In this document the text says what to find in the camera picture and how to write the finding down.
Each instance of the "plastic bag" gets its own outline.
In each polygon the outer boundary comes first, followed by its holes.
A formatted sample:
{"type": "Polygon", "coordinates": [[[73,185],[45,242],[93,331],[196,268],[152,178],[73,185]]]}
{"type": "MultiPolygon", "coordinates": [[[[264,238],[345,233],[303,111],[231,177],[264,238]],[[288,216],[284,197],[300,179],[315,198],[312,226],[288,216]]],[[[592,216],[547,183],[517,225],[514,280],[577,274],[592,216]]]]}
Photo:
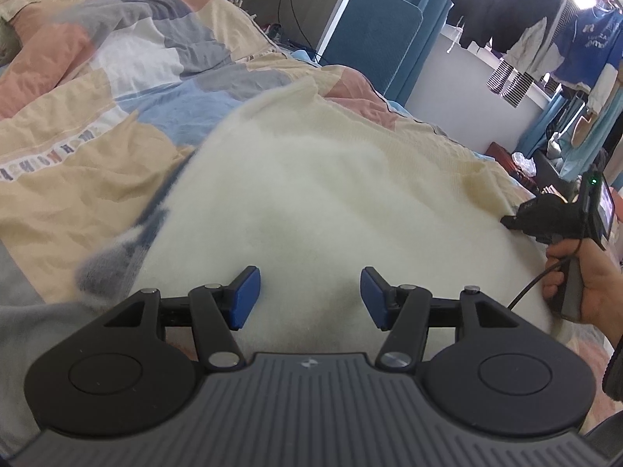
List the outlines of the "plastic bag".
{"type": "Polygon", "coordinates": [[[537,166],[535,161],[527,159],[521,152],[513,152],[513,162],[527,177],[534,177],[537,174],[537,166]]]}

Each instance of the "sleeve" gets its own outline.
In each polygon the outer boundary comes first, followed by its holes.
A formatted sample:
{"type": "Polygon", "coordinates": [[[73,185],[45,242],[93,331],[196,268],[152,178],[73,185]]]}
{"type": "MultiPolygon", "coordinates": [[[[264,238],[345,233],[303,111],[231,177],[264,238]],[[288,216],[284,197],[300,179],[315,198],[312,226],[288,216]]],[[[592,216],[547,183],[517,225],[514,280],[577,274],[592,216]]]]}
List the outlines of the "sleeve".
{"type": "Polygon", "coordinates": [[[623,402],[623,354],[621,351],[623,351],[623,337],[610,358],[601,383],[604,393],[618,402],[623,402]]]}
{"type": "Polygon", "coordinates": [[[595,114],[599,114],[601,109],[604,108],[612,88],[614,87],[614,82],[619,75],[619,63],[621,62],[621,55],[623,54],[622,28],[623,26],[619,26],[617,39],[608,55],[604,69],[599,74],[597,82],[593,89],[591,89],[591,94],[588,96],[586,106],[588,110],[595,114]]]}
{"type": "Polygon", "coordinates": [[[577,16],[573,18],[563,30],[556,36],[554,42],[549,46],[547,53],[539,64],[539,70],[543,74],[554,72],[563,64],[565,58],[569,55],[571,46],[575,40],[575,31],[577,29],[577,16]]]}
{"type": "Polygon", "coordinates": [[[505,59],[509,65],[515,67],[519,73],[524,73],[532,64],[547,28],[547,18],[544,17],[537,24],[524,31],[519,41],[510,48],[505,59]]]}

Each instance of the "black cable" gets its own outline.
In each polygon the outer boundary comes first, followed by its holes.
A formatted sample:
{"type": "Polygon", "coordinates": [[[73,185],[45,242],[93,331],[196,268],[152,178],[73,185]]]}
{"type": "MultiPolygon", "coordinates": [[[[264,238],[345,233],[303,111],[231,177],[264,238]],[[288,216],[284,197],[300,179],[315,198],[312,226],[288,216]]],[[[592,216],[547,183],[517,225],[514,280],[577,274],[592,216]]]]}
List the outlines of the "black cable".
{"type": "Polygon", "coordinates": [[[512,310],[513,307],[515,307],[519,303],[519,300],[521,300],[524,297],[524,295],[527,292],[529,292],[534,287],[534,285],[537,284],[541,279],[543,279],[547,274],[549,274],[550,272],[553,272],[554,270],[558,268],[561,268],[565,263],[570,262],[571,259],[577,255],[578,251],[580,250],[580,247],[582,247],[583,240],[584,240],[584,231],[582,233],[582,237],[580,237],[580,242],[577,244],[577,248],[575,248],[575,251],[573,251],[569,256],[565,256],[558,263],[554,263],[554,265],[548,266],[543,272],[538,274],[537,277],[532,279],[532,281],[530,281],[528,285],[523,290],[521,290],[521,292],[519,292],[519,295],[517,295],[513,299],[512,302],[510,302],[509,309],[512,310]]]}
{"type": "MultiPolygon", "coordinates": [[[[279,0],[279,6],[276,9],[277,12],[277,19],[279,21],[279,24],[281,24],[281,16],[280,16],[280,12],[281,12],[281,1],[279,0]]],[[[309,45],[310,49],[314,52],[314,54],[316,55],[316,58],[320,58],[321,60],[324,60],[324,58],[322,56],[320,56],[320,54],[318,54],[316,52],[315,47],[311,44],[310,40],[307,38],[306,34],[303,31],[303,28],[301,27],[301,24],[298,22],[298,18],[297,18],[297,13],[294,11],[294,2],[292,0],[290,0],[290,8],[292,9],[292,15],[294,16],[294,20],[297,23],[298,26],[298,31],[301,32],[301,35],[303,35],[303,38],[305,39],[305,41],[307,42],[307,45],[309,45]]]]}

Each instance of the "white wall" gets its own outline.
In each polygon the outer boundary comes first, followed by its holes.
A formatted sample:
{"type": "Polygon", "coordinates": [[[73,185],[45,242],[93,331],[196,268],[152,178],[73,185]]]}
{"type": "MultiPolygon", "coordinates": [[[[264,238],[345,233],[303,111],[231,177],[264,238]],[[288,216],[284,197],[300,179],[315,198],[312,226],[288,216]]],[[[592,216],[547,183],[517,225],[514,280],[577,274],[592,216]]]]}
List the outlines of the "white wall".
{"type": "Polygon", "coordinates": [[[458,44],[447,53],[451,43],[440,34],[406,109],[417,119],[437,124],[451,139],[473,151],[484,153],[491,142],[497,142],[513,152],[548,98],[533,86],[529,92],[532,98],[526,96],[513,108],[487,88],[494,70],[491,65],[498,63],[494,56],[484,49],[476,55],[471,48],[462,49],[458,44]],[[485,53],[496,63],[483,59],[485,53]]]}

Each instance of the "ridged gray surface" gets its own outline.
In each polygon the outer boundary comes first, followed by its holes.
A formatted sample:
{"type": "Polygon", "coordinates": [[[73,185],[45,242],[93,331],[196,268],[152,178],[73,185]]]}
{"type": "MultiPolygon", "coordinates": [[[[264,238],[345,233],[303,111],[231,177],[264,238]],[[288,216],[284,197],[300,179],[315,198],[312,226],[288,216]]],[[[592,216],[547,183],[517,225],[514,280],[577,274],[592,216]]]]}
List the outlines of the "ridged gray surface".
{"type": "Polygon", "coordinates": [[[577,435],[538,443],[472,435],[437,415],[407,376],[363,355],[257,355],[209,377],[167,423],[110,441],[44,432],[15,467],[598,467],[577,435]]]}

